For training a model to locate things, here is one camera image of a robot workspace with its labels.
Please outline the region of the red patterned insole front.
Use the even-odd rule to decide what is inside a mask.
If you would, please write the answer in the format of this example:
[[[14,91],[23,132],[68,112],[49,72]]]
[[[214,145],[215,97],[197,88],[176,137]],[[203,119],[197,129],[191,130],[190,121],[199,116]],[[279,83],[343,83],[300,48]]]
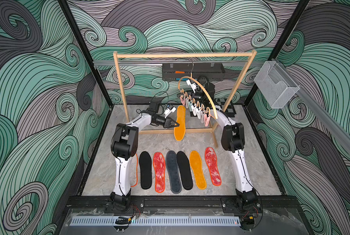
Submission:
[[[131,162],[131,176],[130,176],[130,185],[132,187],[137,186],[138,184],[138,156],[135,154],[135,156],[132,159]]]

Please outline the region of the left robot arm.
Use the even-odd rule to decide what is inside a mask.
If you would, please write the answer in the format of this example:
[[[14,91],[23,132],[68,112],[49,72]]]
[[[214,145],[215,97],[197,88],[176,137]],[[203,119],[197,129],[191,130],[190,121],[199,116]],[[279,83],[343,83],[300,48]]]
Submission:
[[[115,186],[110,195],[114,207],[120,211],[127,211],[130,208],[131,185],[129,182],[129,165],[131,158],[138,149],[139,131],[148,125],[155,124],[163,126],[165,129],[179,127],[180,124],[169,117],[176,108],[168,104],[164,113],[160,114],[160,104],[150,103],[146,110],[128,123],[119,123],[111,141],[111,152],[116,161]]]

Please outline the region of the grey insole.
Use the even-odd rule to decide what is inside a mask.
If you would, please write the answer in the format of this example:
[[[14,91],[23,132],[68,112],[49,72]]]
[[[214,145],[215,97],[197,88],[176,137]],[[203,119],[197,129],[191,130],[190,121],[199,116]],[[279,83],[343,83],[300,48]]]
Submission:
[[[182,185],[179,178],[179,168],[176,160],[176,153],[170,150],[166,154],[166,168],[170,180],[170,187],[173,194],[179,194],[182,191]]]

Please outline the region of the black insole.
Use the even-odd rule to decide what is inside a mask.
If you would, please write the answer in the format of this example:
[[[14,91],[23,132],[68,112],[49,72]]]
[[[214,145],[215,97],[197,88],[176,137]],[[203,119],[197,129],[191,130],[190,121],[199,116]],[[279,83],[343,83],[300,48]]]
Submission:
[[[148,190],[152,186],[152,159],[147,151],[143,151],[139,157],[141,188]]]
[[[190,191],[193,188],[193,179],[189,159],[183,151],[177,152],[176,161],[179,167],[181,183],[185,190]]]

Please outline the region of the red patterned insole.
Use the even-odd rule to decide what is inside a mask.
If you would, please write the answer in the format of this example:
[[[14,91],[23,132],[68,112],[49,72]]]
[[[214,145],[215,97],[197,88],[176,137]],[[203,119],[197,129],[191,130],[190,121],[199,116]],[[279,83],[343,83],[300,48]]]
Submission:
[[[204,159],[208,166],[211,182],[214,186],[220,186],[222,179],[218,169],[217,155],[212,147],[207,147],[204,152]]]
[[[138,156],[135,154],[135,156],[132,159],[131,162],[131,176],[130,176],[130,185],[132,187],[137,186],[138,184]]]
[[[155,152],[153,157],[153,167],[155,172],[155,191],[163,193],[165,191],[165,172],[166,163],[165,158],[161,152]]]

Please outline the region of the orange yellow insole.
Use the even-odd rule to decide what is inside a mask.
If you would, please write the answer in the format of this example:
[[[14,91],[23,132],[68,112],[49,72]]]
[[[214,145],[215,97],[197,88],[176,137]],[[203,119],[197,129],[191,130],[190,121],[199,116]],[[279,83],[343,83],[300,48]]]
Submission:
[[[185,136],[185,132],[186,132],[185,121],[186,121],[186,109],[184,106],[181,105],[177,108],[176,122],[179,124],[179,126],[174,128],[174,137],[177,141],[183,140]]]
[[[195,150],[191,151],[189,161],[191,169],[194,173],[196,186],[200,190],[205,190],[207,188],[207,183],[203,174],[202,160],[200,154]]]

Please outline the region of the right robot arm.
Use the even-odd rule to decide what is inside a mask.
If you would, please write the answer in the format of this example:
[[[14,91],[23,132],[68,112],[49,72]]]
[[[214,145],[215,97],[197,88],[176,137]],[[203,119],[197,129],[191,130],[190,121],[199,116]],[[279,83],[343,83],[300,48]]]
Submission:
[[[206,80],[206,87],[199,81],[194,80],[193,83],[187,82],[193,89],[190,98],[195,98],[194,106],[200,101],[202,108],[197,114],[204,119],[204,124],[209,125],[211,117],[209,110],[213,110],[215,115],[213,118],[216,124],[223,129],[221,145],[227,151],[232,160],[232,167],[236,179],[237,209],[241,212],[254,207],[257,204],[257,190],[251,183],[248,170],[245,163],[245,132],[242,123],[237,123],[230,118],[219,105],[213,100],[214,88],[209,80]]]

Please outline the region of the curved wooden clip hanger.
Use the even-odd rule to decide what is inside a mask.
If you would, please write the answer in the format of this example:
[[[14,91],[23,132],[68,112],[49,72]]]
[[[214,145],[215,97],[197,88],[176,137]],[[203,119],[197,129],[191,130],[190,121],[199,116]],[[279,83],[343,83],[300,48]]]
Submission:
[[[191,87],[188,85],[187,86],[191,89],[188,92],[181,88],[181,82],[186,83],[186,80],[188,79],[197,84],[196,93],[194,93]],[[219,118],[219,115],[217,114],[217,104],[214,101],[213,89],[211,89],[210,82],[206,82],[206,86],[204,86],[197,79],[184,76],[177,82],[177,87],[180,92],[181,103],[187,106],[187,108],[193,108],[192,112],[195,116],[201,112],[199,115],[201,118],[204,117],[204,114],[206,114],[206,118],[211,117],[215,120]]]

